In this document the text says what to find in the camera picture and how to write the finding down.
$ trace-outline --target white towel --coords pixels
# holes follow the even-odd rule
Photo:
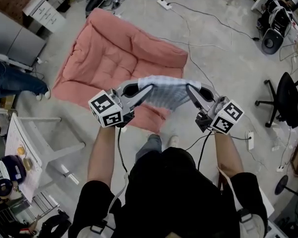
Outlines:
[[[139,90],[151,84],[154,84],[155,87],[146,98],[146,102],[154,107],[166,108],[171,111],[174,111],[177,107],[190,100],[190,97],[185,90],[187,84],[190,84],[197,89],[201,88],[200,82],[183,78],[149,76],[138,80]]]

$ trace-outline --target floor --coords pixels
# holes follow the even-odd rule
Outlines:
[[[290,61],[279,61],[279,54],[272,56],[261,52],[260,43],[256,43],[247,36],[230,30],[218,23],[218,21],[206,15],[201,15],[174,4],[173,9],[188,20],[191,35],[185,21],[171,10],[163,9],[157,0],[125,0],[117,14],[136,26],[144,29],[152,35],[168,38],[173,41],[195,45],[214,45],[206,47],[191,46],[191,56],[195,63],[206,73],[213,82],[216,90],[234,99],[245,111],[245,116],[236,125],[232,135],[244,137],[246,131],[255,132],[255,148],[251,154],[247,152],[245,141],[234,140],[247,172],[257,175],[259,184],[275,205],[275,214],[278,215],[290,199],[290,194],[284,192],[280,196],[274,195],[274,188],[279,179],[286,173],[276,172],[280,166],[281,156],[289,137],[289,128],[285,123],[278,123],[274,128],[265,128],[265,122],[270,118],[271,107],[255,107],[255,100],[270,100],[271,95],[263,81],[271,79],[277,86],[279,79],[285,71],[290,72]],[[202,10],[216,15],[220,21],[229,24],[237,30],[244,31],[251,37],[258,36],[255,27],[258,18],[257,13],[250,10],[252,0],[233,0],[227,5],[227,0],[167,0],[186,5],[187,7]],[[49,38],[40,58],[44,62],[37,65],[37,70],[44,74],[46,83],[52,87],[58,69],[62,65],[68,50],[85,22],[85,2],[74,4],[67,12],[67,24],[64,28]],[[182,43],[174,43],[176,46],[188,50],[188,46]],[[292,75],[298,79],[298,70]],[[184,77],[199,80],[209,84],[201,71],[191,62],[187,61]],[[92,144],[96,138],[99,124],[91,112],[75,104],[63,102],[55,98],[37,102],[30,93],[22,93],[17,101],[19,116],[55,117],[60,116],[75,127],[86,143],[86,147],[80,153],[57,160],[54,166],[60,171],[64,167],[73,172],[78,184],[67,178],[48,189],[53,198],[73,217],[79,193],[86,181],[87,163]],[[197,109],[192,103],[179,107],[167,120],[161,130],[161,138],[166,143],[170,136],[179,135],[180,147],[188,148],[196,139],[202,136],[201,131],[195,125]],[[121,149],[124,162],[128,170],[134,164],[136,152],[145,143],[148,132],[134,127],[128,127],[121,136]],[[298,141],[298,128],[291,130],[289,146],[285,150],[282,163],[287,162],[293,148]],[[275,144],[280,145],[279,150],[272,152]],[[200,140],[189,152],[197,161],[203,141]],[[208,140],[201,163],[202,173],[216,182],[218,172],[216,170],[216,150],[214,138]],[[291,168],[288,169],[290,176],[289,186],[296,189],[298,178],[294,178]],[[123,168],[116,151],[115,170],[112,179],[112,191],[118,192],[124,184]]]

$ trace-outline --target pink armchair cushion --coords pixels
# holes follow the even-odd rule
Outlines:
[[[89,109],[88,100],[100,90],[125,80],[150,75],[181,78],[187,52],[168,44],[102,9],[88,17],[56,78],[56,98]],[[130,125],[158,133],[169,115],[165,109],[142,104]]]

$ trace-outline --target table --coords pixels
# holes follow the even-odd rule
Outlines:
[[[77,138],[78,144],[54,151],[34,122],[61,122],[61,118],[20,118],[13,113],[5,148],[5,156],[16,155],[17,148],[23,146],[26,154],[20,157],[22,159],[26,157],[32,161],[32,169],[27,172],[25,181],[19,185],[20,191],[30,203],[33,196],[47,187],[46,185],[40,186],[40,178],[48,163],[85,147],[85,143]]]

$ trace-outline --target office chair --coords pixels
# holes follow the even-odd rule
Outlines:
[[[298,90],[290,75],[285,72],[282,76],[277,93],[275,93],[274,87],[270,80],[264,81],[265,85],[269,85],[273,94],[274,101],[256,101],[255,105],[268,104],[274,106],[273,114],[270,122],[267,122],[265,126],[270,128],[274,121],[277,111],[279,115],[276,117],[278,121],[286,121],[288,126],[295,128],[298,126]]]

